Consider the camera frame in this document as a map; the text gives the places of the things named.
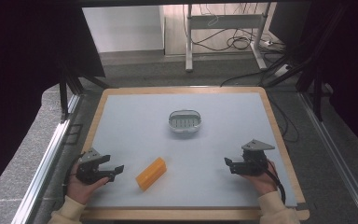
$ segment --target wall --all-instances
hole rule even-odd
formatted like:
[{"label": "wall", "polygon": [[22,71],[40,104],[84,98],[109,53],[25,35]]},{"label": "wall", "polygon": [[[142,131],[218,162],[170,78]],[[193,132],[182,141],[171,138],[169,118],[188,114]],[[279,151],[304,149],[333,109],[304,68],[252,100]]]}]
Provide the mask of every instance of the wall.
[{"label": "wall", "polygon": [[98,52],[164,49],[162,7],[83,8]]}]

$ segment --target orange block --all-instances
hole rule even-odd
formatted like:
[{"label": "orange block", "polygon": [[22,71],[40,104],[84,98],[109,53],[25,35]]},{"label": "orange block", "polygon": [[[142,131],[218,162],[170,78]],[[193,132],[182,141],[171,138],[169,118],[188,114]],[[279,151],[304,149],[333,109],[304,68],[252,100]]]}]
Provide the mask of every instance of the orange block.
[{"label": "orange block", "polygon": [[138,182],[139,188],[145,191],[166,171],[167,166],[165,165],[165,161],[161,157],[158,157],[144,171],[136,176],[136,182]]}]

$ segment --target white desk leg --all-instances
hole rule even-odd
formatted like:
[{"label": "white desk leg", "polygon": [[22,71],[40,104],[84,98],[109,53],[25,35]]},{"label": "white desk leg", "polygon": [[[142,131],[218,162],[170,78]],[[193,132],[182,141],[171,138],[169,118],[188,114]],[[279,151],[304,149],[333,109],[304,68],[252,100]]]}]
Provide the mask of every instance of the white desk leg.
[{"label": "white desk leg", "polygon": [[257,36],[255,37],[255,41],[252,41],[252,43],[251,43],[252,52],[254,53],[255,60],[257,61],[257,64],[258,64],[258,67],[260,68],[260,70],[267,69],[266,63],[264,62],[263,57],[260,54],[258,45],[260,44],[261,35],[263,34],[264,26],[266,25],[266,21],[267,21],[267,17],[269,16],[269,6],[270,5],[271,5],[271,3],[267,4],[266,10],[264,11],[263,16],[261,17],[261,20],[260,20],[260,25],[257,30]]},{"label": "white desk leg", "polygon": [[191,43],[191,7],[188,5],[187,12],[187,44],[186,44],[186,71],[193,71],[193,52],[192,52],[192,43]]}]

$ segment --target metal frame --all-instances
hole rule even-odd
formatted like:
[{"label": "metal frame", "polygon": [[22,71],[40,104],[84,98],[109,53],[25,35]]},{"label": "metal frame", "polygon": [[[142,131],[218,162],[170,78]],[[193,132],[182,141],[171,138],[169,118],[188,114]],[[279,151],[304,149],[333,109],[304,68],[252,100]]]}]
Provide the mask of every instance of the metal frame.
[{"label": "metal frame", "polygon": [[[73,95],[69,102],[69,113],[72,114],[76,110],[77,104],[79,102],[80,96]],[[58,149],[60,148],[62,138],[68,129],[68,125],[71,122],[71,116],[69,118],[60,123],[57,126],[56,131],[54,132],[50,143],[48,144],[48,149],[43,156],[42,161],[40,162],[36,173],[34,175],[33,180],[31,181],[30,186],[28,187],[24,198],[21,201],[19,209],[17,210],[16,215],[12,220],[12,224],[22,224],[26,223],[28,218],[30,217],[32,210],[34,208],[34,202],[37,199],[37,196],[42,189],[43,184],[45,183],[45,179],[48,175],[48,172],[52,166],[54,158],[57,154]]]},{"label": "metal frame", "polygon": [[306,107],[308,115],[310,116],[311,121],[316,128],[316,131],[321,136],[321,139],[324,142],[327,152],[329,153],[333,163],[335,164],[339,174],[341,175],[342,180],[344,181],[348,191],[350,192],[354,202],[358,207],[358,181],[353,176],[347,163],[342,158],[339,149],[337,148],[335,142],[333,141],[327,129],[325,128],[324,123],[321,122],[317,118],[317,116],[313,113],[312,103],[308,95],[306,93],[300,93],[300,99],[302,100],[302,103]]},{"label": "metal frame", "polygon": [[258,29],[255,41],[250,43],[252,52],[257,61],[260,70],[266,70],[267,66],[260,54],[259,44],[261,35],[266,25],[267,17],[269,16],[269,7],[271,3],[268,2],[266,10],[263,14],[252,14],[252,15],[225,15],[219,17],[219,22],[215,24],[208,24],[216,16],[191,16],[192,5],[188,5],[187,9],[187,44],[186,44],[186,71],[193,71],[193,52],[192,52],[192,40],[191,30],[202,30],[202,29]]}]

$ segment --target desk frame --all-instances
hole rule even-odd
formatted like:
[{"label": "desk frame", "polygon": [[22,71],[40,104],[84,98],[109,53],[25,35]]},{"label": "desk frame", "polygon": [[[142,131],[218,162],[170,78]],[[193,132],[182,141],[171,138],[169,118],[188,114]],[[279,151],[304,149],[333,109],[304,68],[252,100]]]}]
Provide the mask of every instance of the desk frame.
[{"label": "desk frame", "polygon": [[[94,119],[89,128],[89,134],[83,146],[82,152],[89,150],[98,124],[103,114],[103,108],[109,95],[127,94],[185,94],[185,93],[246,93],[257,92],[260,94],[263,105],[266,109],[269,123],[274,133],[277,146],[280,150],[282,161],[286,168],[290,183],[296,197],[297,204],[305,203],[296,178],[296,173],[290,161],[286,147],[284,145],[281,132],[272,112],[264,89],[260,87],[171,87],[171,88],[123,88],[108,89],[103,92]],[[300,220],[310,217],[310,211],[296,210]],[[114,219],[114,220],[255,220],[261,216],[259,208],[249,209],[116,209],[116,208],[86,208],[82,214],[82,219]]]}]

